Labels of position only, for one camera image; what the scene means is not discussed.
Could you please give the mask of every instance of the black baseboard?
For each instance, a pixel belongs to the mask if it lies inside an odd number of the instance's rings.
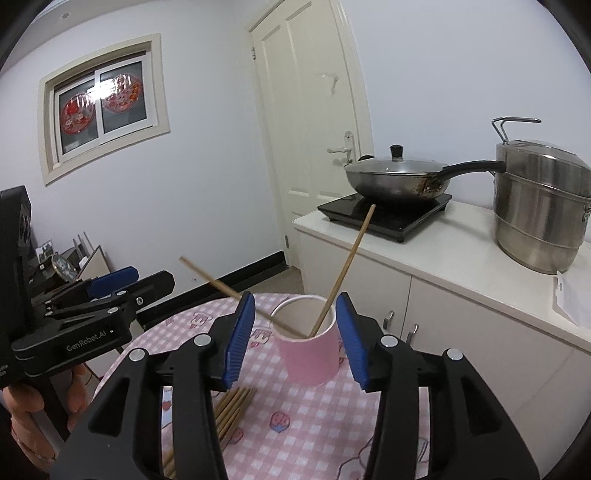
[[[229,273],[228,275],[224,275],[219,280],[236,291],[242,291],[249,289],[267,278],[271,278],[284,270],[287,270],[285,254],[283,252],[277,252],[259,260],[258,262],[254,262],[253,264],[247,265],[246,267]],[[202,305],[208,301],[225,297],[227,297],[227,295],[224,295],[210,283],[207,283],[185,293],[181,293],[180,295],[144,310],[143,312],[139,312],[138,321],[144,330],[148,330],[172,315],[184,312],[185,310],[196,307],[197,305]]]

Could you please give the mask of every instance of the chopstick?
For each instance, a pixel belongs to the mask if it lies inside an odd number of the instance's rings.
[[[236,388],[226,393],[215,406],[216,425],[219,425],[217,427],[217,438],[222,451],[230,442],[255,394],[256,388]],[[164,476],[174,479],[176,477],[174,450],[167,454],[162,465]]]
[[[226,407],[216,417],[216,427],[218,434],[222,431],[222,428],[226,424],[229,417],[240,407],[240,404],[244,401],[248,395],[248,390],[242,388],[240,392],[236,393],[233,398],[228,402]]]
[[[225,430],[223,430],[221,432],[221,434],[220,434],[220,447],[222,448],[222,450],[224,448],[226,448],[226,446],[230,442],[230,439],[232,438],[232,435],[234,434],[234,431],[238,428],[238,425],[242,421],[242,418],[244,417],[244,415],[246,413],[246,409],[251,404],[251,401],[254,398],[255,394],[256,394],[256,388],[249,389],[249,393],[246,396],[246,398],[244,399],[244,401],[242,402],[240,408],[232,416],[232,418],[228,421],[228,423],[226,424]]]
[[[347,257],[347,260],[345,261],[345,264],[343,265],[343,270],[340,271],[340,274],[336,279],[335,286],[333,287],[332,291],[330,292],[330,295],[329,295],[328,299],[326,300],[326,303],[324,304],[324,307],[322,308],[322,310],[320,312],[320,316],[318,317],[318,320],[314,324],[314,327],[312,328],[310,335],[308,335],[308,338],[312,338],[312,337],[316,336],[316,334],[318,333],[318,330],[320,330],[320,325],[322,325],[322,321],[324,320],[324,317],[326,317],[326,314],[330,310],[330,306],[335,301],[335,298],[337,296],[337,293],[339,292],[340,286],[343,284],[343,280],[345,279],[345,276],[346,276],[347,272],[349,271],[349,267],[351,266],[351,263],[353,262],[353,258],[355,257],[355,254],[357,253],[357,249],[359,248],[359,244],[361,243],[361,239],[363,238],[365,232],[367,231],[367,229],[369,227],[369,222],[371,220],[371,217],[374,215],[375,207],[376,207],[375,204],[373,204],[371,207],[369,207],[368,214],[365,217],[363,225],[361,226],[361,230],[359,231],[359,235],[357,235],[357,238],[355,239],[355,243],[353,244],[353,247],[351,247],[351,252],[349,252],[349,256]]]
[[[199,275],[200,277],[203,277],[205,280],[207,280],[211,285],[213,285],[214,287],[216,287],[223,294],[228,295],[229,297],[231,297],[231,298],[233,298],[235,300],[238,300],[238,301],[240,301],[240,299],[242,298],[242,295],[240,295],[233,288],[228,287],[225,283],[223,283],[223,282],[221,282],[219,280],[216,280],[209,273],[207,273],[204,270],[201,270],[201,268],[199,268],[197,265],[195,265],[193,262],[191,262],[186,257],[180,257],[179,260],[181,261],[181,263],[183,263],[190,270],[193,270],[197,275]],[[277,320],[275,317],[272,317],[267,312],[263,312],[260,309],[256,309],[256,312],[261,317],[264,317],[265,319],[269,320],[271,323],[274,323],[278,327],[284,329],[286,332],[288,332],[288,333],[290,333],[292,335],[295,335],[297,338],[300,338],[300,339],[306,338],[306,336],[303,333],[298,332],[297,330],[293,329],[289,325],[286,325],[285,323]]]

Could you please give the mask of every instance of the pink checkered tablecloth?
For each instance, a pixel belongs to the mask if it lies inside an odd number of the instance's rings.
[[[256,294],[258,308],[271,313],[294,295]],[[135,339],[99,385],[130,350],[150,353],[177,349],[215,318],[235,311],[232,299],[215,300],[179,313]],[[273,343],[269,322],[256,317],[240,379],[235,386],[255,387],[257,394],[223,457],[232,480],[359,480],[371,448],[379,394],[367,394],[353,380],[346,359],[336,377],[319,387],[290,383]],[[428,473],[428,392],[420,389],[421,416],[417,478]],[[172,391],[163,394],[163,454],[172,449]]]

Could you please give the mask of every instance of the frying pan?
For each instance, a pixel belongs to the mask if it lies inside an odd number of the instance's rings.
[[[479,160],[448,166],[432,160],[402,157],[402,146],[390,147],[392,158],[371,155],[345,166],[347,179],[361,195],[380,204],[417,203],[439,197],[458,175],[475,171],[504,173],[504,161]]]

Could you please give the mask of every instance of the paper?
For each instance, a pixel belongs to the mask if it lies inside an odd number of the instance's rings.
[[[556,303],[573,323],[591,329],[591,269],[588,267],[575,261],[565,273],[558,273]]]

